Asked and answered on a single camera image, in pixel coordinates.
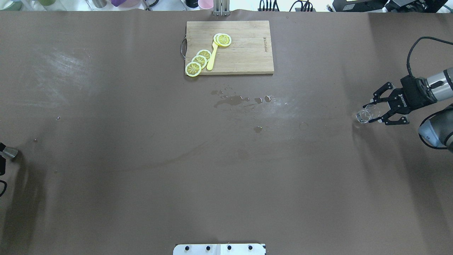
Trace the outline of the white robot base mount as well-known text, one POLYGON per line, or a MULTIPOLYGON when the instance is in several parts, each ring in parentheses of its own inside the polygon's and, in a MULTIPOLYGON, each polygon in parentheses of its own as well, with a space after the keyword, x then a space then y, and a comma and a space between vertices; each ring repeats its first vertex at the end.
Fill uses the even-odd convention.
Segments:
POLYGON ((173 255, 266 255, 265 244, 180 244, 173 249, 173 255))

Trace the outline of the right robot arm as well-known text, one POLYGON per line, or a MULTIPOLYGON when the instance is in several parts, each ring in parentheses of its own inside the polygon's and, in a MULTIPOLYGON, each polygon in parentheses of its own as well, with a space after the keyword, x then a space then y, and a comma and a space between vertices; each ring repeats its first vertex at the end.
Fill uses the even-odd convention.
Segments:
MULTIPOLYGON (((386 82, 379 87, 369 103, 356 114, 361 123, 383 123, 387 126, 407 125, 409 114, 443 101, 452 100, 452 68, 430 77, 401 78, 401 87, 386 82)), ((452 104, 426 116, 418 126, 418 137, 431 149, 452 152, 452 104)))

